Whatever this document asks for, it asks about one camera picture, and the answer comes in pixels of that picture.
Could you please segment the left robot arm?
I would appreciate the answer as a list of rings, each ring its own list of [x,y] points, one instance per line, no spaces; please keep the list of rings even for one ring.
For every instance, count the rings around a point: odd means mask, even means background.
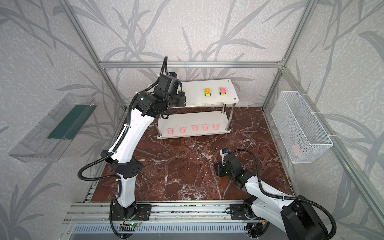
[[[117,206],[123,210],[136,204],[136,177],[142,164],[135,160],[133,153],[148,126],[159,115],[173,107],[184,107],[186,96],[183,84],[175,72],[159,75],[157,81],[133,97],[127,114],[127,122],[117,141],[109,149],[108,162],[117,173],[119,193]]]

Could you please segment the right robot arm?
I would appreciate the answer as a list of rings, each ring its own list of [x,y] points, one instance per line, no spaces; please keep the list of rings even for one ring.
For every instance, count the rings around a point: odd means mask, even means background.
[[[303,196],[284,194],[243,168],[235,152],[220,150],[222,162],[216,164],[218,177],[228,177],[237,188],[251,195],[243,201],[250,220],[262,218],[287,234],[290,240],[323,240],[329,234],[326,226]]]

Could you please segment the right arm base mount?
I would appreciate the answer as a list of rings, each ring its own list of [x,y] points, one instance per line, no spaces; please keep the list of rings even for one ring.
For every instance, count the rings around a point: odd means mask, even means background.
[[[262,219],[255,215],[251,207],[245,206],[244,204],[230,204],[229,210],[226,212],[231,216],[231,220],[233,221],[260,221]]]

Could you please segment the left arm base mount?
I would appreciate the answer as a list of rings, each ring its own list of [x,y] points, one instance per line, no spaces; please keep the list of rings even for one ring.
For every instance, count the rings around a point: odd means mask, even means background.
[[[115,204],[112,207],[112,213],[109,219],[112,221],[148,221],[150,218],[152,205],[150,204],[135,204],[127,208],[121,207],[119,204]]]

